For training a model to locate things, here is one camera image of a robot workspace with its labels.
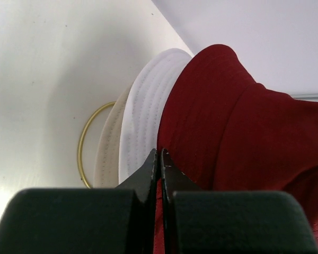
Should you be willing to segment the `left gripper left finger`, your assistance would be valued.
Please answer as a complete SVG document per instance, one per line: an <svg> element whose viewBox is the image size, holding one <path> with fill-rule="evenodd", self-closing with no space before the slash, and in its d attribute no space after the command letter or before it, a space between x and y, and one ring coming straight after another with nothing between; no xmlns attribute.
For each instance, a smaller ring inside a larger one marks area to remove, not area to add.
<svg viewBox="0 0 318 254"><path fill-rule="evenodd" d="M0 253L152 253L157 151L115 188L30 188L8 203Z"/></svg>

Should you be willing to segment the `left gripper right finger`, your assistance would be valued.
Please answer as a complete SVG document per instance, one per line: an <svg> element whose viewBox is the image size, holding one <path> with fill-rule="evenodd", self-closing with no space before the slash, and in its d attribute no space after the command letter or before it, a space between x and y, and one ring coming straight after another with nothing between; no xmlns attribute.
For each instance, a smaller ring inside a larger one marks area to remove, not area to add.
<svg viewBox="0 0 318 254"><path fill-rule="evenodd" d="M298 202L285 192L204 191L160 156L166 253L318 253Z"/></svg>

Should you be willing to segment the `beige bucket hat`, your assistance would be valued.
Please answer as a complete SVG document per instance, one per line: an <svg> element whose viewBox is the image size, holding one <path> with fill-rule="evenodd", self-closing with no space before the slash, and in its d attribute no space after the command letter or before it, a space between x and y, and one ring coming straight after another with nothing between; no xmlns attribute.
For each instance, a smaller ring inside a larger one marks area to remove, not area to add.
<svg viewBox="0 0 318 254"><path fill-rule="evenodd" d="M131 86L118 97L102 129L94 170L94 188L119 185L119 146L123 115Z"/></svg>

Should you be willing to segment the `red cap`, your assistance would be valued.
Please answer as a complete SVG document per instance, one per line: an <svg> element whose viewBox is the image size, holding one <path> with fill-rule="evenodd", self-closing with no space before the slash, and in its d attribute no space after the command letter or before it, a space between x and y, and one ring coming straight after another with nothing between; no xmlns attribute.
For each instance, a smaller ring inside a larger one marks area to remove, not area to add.
<svg viewBox="0 0 318 254"><path fill-rule="evenodd" d="M230 47L207 47L184 68L157 149L205 190L290 193L318 244L318 102L265 88Z"/></svg>

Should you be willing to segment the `white bucket hat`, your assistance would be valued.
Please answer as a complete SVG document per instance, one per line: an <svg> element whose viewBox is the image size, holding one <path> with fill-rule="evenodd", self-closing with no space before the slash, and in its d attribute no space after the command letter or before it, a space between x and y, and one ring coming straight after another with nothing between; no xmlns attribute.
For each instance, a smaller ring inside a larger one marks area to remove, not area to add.
<svg viewBox="0 0 318 254"><path fill-rule="evenodd" d="M192 57L177 48L154 57L135 79L122 118L119 143L119 182L124 182L157 146L164 106L179 75Z"/></svg>

